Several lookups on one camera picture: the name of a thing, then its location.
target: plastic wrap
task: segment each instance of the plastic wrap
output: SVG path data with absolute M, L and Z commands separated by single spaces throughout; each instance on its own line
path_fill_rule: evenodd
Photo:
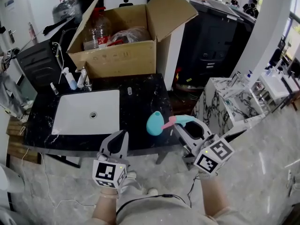
M 132 27 L 127 30 L 119 31 L 114 34 L 107 42 L 106 46 L 112 46 L 123 43 L 135 43 L 152 40 L 148 30 L 145 27 Z
M 86 0 L 66 0 L 56 5 L 52 10 L 53 21 L 58 23 L 65 18 L 75 18 L 75 23 L 80 24 L 83 13 L 88 8 Z

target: soap dispenser bottle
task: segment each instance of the soap dispenser bottle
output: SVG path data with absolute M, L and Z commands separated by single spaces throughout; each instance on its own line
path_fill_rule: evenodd
M 65 67 L 64 70 L 62 70 L 63 74 L 65 75 L 67 82 L 69 83 L 69 86 L 72 90 L 77 89 L 77 83 L 73 77 L 73 75 L 69 72 L 69 68 Z

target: sink counter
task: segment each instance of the sink counter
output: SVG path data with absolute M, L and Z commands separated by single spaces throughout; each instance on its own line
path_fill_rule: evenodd
M 193 116 L 223 137 L 245 131 L 265 117 L 253 92 L 241 84 L 230 87 L 230 81 L 210 78 L 193 110 Z
M 132 88 L 132 95 L 128 95 L 128 87 Z M 101 142 L 110 134 L 52 135 L 60 97 L 80 92 L 72 91 L 65 84 L 57 89 L 58 96 L 50 87 L 37 95 L 25 130 L 24 144 L 46 154 L 95 157 Z M 161 74 L 95 79 L 90 93 L 113 89 L 120 91 L 120 129 L 129 133 L 129 156 L 169 151 L 179 144 L 175 134 L 171 133 L 172 128 L 165 129 L 159 136 L 151 136 L 146 131 L 146 122 L 153 112 L 160 111 L 165 122 L 173 115 Z

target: sneaker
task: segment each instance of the sneaker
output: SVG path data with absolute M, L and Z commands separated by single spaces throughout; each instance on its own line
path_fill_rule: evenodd
M 23 116 L 20 118 L 20 122 L 21 122 L 21 123 L 27 122 L 28 117 L 29 117 L 29 115 L 23 115 Z
M 148 190 L 147 195 L 151 195 L 151 196 L 157 196 L 158 195 L 158 190 L 156 188 L 150 188 Z
M 33 100 L 27 101 L 27 103 L 25 103 L 25 105 L 23 106 L 23 109 L 26 111 L 32 108 L 33 102 L 34 102 Z
M 136 172 L 128 172 L 127 175 L 126 175 L 126 178 L 133 178 L 133 179 L 136 179 Z

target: teal object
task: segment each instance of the teal object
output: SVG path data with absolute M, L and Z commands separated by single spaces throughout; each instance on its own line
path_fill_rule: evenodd
M 176 122 L 175 123 L 180 123 L 182 126 L 186 126 L 187 122 L 191 122 L 195 120 L 195 117 L 193 116 L 188 116 L 188 115 L 177 115 L 176 117 Z
M 159 111 L 154 112 L 147 121 L 146 129 L 147 132 L 152 136 L 160 135 L 163 130 L 162 126 L 165 124 L 163 115 Z

